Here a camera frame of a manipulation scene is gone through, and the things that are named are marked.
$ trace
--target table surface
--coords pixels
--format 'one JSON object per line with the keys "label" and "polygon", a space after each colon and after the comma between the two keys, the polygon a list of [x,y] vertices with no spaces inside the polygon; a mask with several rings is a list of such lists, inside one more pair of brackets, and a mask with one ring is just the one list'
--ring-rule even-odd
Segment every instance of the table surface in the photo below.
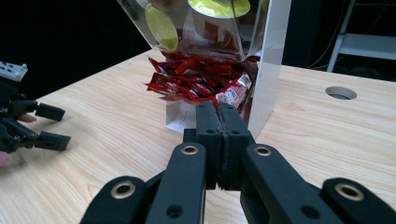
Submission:
{"label": "table surface", "polygon": [[[0,223],[78,223],[101,187],[131,175],[149,180],[165,169],[182,133],[164,125],[165,102],[146,91],[150,50],[38,102],[66,111],[39,118],[36,132],[72,136],[67,150],[20,148],[0,168]],[[357,93],[327,95],[331,86]],[[277,148],[309,183],[342,176],[396,209],[396,83],[282,66],[276,106],[256,141]],[[247,222],[238,192],[209,190],[205,223]]]}

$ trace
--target dispenser box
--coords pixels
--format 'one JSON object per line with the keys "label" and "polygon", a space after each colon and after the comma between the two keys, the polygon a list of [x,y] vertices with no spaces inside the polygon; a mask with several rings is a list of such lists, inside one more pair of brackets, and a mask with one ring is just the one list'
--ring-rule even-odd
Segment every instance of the dispenser box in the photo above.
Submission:
{"label": "dispenser box", "polygon": [[[256,137],[274,109],[291,0],[118,0],[153,49],[244,61],[260,57],[252,105],[244,111]],[[165,122],[195,128],[195,109],[166,104]]]}

